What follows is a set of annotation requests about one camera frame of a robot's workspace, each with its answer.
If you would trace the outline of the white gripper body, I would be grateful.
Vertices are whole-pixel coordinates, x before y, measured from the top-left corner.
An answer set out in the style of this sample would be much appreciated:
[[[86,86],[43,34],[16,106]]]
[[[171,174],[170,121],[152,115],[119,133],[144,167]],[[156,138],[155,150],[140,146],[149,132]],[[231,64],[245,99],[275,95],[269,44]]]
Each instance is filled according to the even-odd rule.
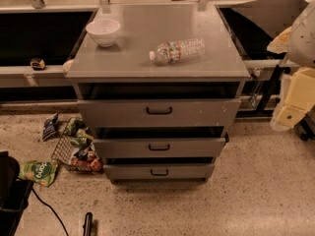
[[[287,106],[308,112],[315,105],[315,69],[301,68],[291,79],[284,103]]]

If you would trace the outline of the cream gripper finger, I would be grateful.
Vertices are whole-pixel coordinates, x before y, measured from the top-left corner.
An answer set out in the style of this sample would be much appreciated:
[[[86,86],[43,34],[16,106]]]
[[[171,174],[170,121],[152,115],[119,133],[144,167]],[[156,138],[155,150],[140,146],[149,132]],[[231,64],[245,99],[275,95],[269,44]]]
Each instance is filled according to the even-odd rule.
[[[296,108],[278,105],[273,112],[270,126],[274,131],[286,131],[292,129],[304,116],[305,114]]]
[[[291,33],[291,28],[283,30],[277,37],[275,37],[267,46],[267,50],[272,53],[281,54],[288,50],[288,39]]]

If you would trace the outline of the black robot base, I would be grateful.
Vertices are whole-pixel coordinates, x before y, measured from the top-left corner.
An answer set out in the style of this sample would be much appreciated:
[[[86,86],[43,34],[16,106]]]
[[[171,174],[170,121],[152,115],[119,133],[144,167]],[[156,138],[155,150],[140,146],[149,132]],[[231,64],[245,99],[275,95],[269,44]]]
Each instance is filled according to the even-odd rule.
[[[18,179],[20,165],[7,151],[0,152],[0,236],[14,236],[28,207],[32,182]]]

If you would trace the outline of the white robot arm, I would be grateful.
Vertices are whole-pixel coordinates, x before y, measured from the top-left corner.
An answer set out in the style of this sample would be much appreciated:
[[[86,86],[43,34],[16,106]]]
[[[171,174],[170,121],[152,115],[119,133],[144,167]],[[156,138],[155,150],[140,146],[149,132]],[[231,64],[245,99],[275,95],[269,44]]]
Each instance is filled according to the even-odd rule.
[[[274,131],[293,128],[315,105],[315,1],[311,1],[291,27],[281,32],[268,46],[273,53],[284,53],[281,64],[291,61],[298,70],[283,75],[281,101],[273,112]]]

